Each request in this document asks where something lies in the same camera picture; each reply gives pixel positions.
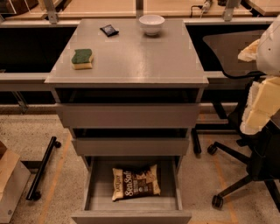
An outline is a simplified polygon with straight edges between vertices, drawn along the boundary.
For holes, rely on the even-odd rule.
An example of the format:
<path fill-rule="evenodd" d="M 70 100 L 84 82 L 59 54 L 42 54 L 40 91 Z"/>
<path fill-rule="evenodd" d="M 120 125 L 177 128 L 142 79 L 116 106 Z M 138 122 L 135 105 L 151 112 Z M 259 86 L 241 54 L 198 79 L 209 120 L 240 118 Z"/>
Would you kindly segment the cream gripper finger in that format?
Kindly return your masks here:
<path fill-rule="evenodd" d="M 254 135 L 261 131 L 270 118 L 280 109 L 280 78 L 270 77 L 254 81 L 248 92 L 240 131 Z"/>
<path fill-rule="evenodd" d="M 259 45 L 260 40 L 257 39 L 252 42 L 250 45 L 245 47 L 243 50 L 240 51 L 238 54 L 238 59 L 246 62 L 250 62 L 252 60 L 256 60 L 257 55 L 257 47 Z"/>

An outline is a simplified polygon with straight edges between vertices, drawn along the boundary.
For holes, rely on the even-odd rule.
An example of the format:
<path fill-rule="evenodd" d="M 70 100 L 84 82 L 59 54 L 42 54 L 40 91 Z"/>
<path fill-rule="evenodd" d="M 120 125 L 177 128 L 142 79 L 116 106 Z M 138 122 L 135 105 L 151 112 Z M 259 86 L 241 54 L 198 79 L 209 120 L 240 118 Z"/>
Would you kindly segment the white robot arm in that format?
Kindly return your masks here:
<path fill-rule="evenodd" d="M 267 75 L 261 83 L 254 81 L 250 87 L 241 119 L 241 132 L 254 135 L 280 109 L 280 16 L 258 40 L 239 53 L 238 59 L 255 60 L 257 69 Z"/>

